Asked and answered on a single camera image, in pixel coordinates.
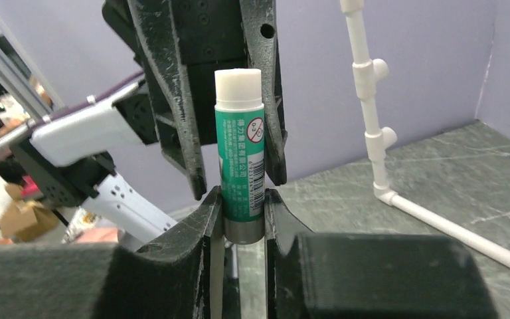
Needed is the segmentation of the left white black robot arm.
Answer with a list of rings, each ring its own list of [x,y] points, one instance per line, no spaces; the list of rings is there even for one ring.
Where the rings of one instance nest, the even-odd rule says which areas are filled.
[[[274,1],[105,1],[102,15],[141,71],[93,106],[52,114],[12,147],[48,198],[100,214],[141,243],[164,233],[172,220],[125,182],[108,149],[159,144],[200,199],[207,192],[201,148],[216,143],[214,107],[224,96],[214,74],[235,68],[261,72],[260,172],[285,184],[288,133]]]

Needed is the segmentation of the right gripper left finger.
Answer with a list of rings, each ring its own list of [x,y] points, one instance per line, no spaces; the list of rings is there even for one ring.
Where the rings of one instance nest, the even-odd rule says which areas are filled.
[[[222,197],[137,252],[115,243],[0,245],[0,318],[221,318]]]

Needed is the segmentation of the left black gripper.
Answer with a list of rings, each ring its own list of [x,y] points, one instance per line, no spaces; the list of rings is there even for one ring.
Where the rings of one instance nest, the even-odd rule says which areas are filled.
[[[145,144],[163,145],[195,200],[207,192],[201,144],[216,142],[214,72],[245,67],[246,46],[249,67],[262,77],[266,173],[274,185],[287,182],[275,1],[105,1],[102,16],[145,75],[124,113]]]

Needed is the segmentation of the green white glue stick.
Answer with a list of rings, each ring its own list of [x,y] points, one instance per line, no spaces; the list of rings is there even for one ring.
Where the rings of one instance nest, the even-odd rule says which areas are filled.
[[[224,234],[237,245],[264,235],[264,103],[262,73],[233,68],[214,73],[216,140]]]

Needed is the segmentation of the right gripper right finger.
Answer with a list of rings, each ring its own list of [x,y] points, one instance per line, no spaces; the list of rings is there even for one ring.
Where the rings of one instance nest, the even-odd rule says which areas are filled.
[[[497,318],[472,254],[441,235],[312,231],[265,203],[268,318]]]

